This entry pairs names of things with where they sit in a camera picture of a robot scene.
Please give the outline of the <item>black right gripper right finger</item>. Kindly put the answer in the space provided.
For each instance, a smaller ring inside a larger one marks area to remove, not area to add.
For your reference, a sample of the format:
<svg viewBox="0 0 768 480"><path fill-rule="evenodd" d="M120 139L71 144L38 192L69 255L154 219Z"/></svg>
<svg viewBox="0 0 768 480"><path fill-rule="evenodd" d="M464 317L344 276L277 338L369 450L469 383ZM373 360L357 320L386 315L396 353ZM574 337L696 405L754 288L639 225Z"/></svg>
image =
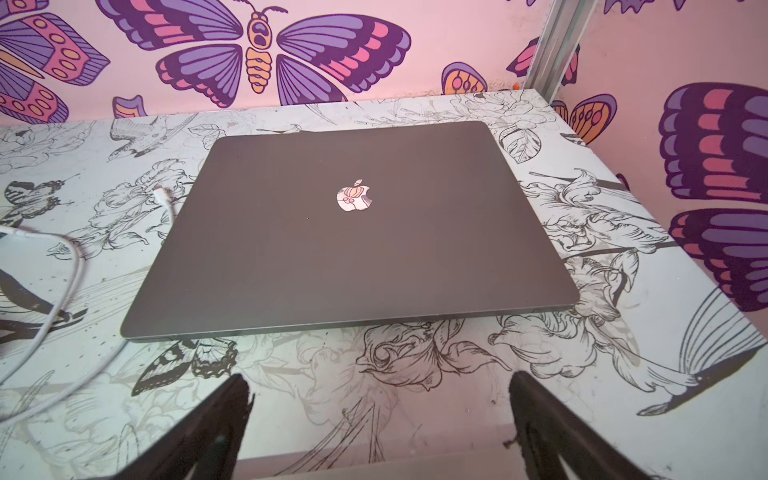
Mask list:
<svg viewBox="0 0 768 480"><path fill-rule="evenodd" d="M517 440L530 479L647 479L649 476L597 434L532 375L509 384Z"/></svg>

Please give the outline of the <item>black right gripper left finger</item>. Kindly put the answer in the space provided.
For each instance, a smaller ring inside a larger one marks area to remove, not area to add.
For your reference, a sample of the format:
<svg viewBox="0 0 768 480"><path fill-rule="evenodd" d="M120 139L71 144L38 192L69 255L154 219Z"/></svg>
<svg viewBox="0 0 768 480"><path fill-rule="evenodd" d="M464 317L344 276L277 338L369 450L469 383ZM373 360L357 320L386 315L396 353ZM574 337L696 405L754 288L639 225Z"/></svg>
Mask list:
<svg viewBox="0 0 768 480"><path fill-rule="evenodd" d="M115 479L231 479L254 396L230 376Z"/></svg>

